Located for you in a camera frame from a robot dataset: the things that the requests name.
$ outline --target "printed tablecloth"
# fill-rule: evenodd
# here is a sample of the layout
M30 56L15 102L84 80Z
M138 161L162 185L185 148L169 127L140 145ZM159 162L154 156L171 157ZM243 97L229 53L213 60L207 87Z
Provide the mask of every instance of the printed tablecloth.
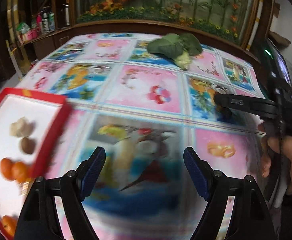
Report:
M192 146L213 169L257 181L260 119L232 111L226 119L215 91L263 97L252 66L203 45L188 71L149 54L160 36L100 33L76 36L38 62L20 88L62 94L74 104L46 178L76 169L97 146L106 163L83 202L104 239L189 239L206 202L197 195L183 164ZM56 198L64 237L72 239ZM218 237L231 217L228 205Z

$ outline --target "human hand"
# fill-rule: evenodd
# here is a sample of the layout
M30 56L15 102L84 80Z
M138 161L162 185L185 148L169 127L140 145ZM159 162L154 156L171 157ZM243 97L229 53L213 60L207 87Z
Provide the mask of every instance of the human hand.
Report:
M260 124L258 126L258 130L265 131L263 124ZM279 153L279 139L276 137L267 137L264 136L261 140L261 146L263 155L261 157L261 172L262 176L264 178L268 177L271 167L271 159L268 155L267 151L267 145L275 152ZM291 161L290 166L290 178L291 182L290 185L287 188L286 194L292 195L292 137L291 136L285 136L283 141L283 154L288 157L288 159Z

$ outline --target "mushroom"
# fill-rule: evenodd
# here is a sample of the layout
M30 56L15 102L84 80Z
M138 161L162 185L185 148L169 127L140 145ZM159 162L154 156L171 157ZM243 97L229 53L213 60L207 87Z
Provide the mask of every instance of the mushroom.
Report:
M18 119L10 125L10 135L16 137L27 137L32 133L32 125L28 123L25 117Z

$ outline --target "thermos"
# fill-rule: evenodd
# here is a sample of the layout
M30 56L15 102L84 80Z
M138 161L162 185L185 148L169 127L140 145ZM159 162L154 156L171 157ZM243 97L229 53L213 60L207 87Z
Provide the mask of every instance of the thermos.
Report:
M66 23L66 26L70 25L70 22L69 22L69 5L68 4L65 4L65 23Z
M43 32L47 33L47 32L49 32L49 7L43 8L42 15L43 15L43 17L42 17Z

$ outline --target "metal screw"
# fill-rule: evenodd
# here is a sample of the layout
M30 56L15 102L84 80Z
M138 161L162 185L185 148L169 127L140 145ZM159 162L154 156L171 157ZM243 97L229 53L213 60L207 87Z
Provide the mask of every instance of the metal screw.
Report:
M247 176L246 176L246 179L247 179L247 181L249 181L249 182L253 182L253 181L254 181L253 176L251 176L251 175L247 175Z
M68 172L66 173L66 175L67 175L68 177L74 177L74 176L76 175L76 171L73 171L73 170L68 171Z
M41 182L44 178L42 176L39 176L36 178L36 182Z
M221 171L219 171L219 170L215 170L215 171L214 171L214 175L217 176L217 177L221 177L222 174L223 174L223 173L222 173Z

